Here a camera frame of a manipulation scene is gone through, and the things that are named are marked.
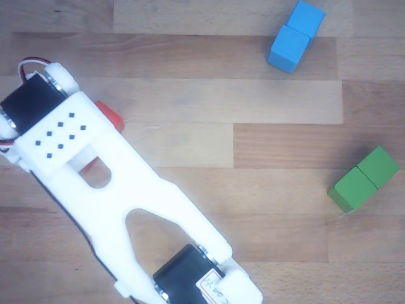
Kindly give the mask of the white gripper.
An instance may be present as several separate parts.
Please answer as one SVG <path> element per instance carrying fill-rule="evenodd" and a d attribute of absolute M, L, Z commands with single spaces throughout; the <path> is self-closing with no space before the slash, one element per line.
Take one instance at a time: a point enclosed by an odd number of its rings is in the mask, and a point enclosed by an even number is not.
<path fill-rule="evenodd" d="M 88 170 L 96 158 L 97 154 L 92 146 L 85 146 L 71 160 L 69 160 L 68 164 L 74 170 Z"/>

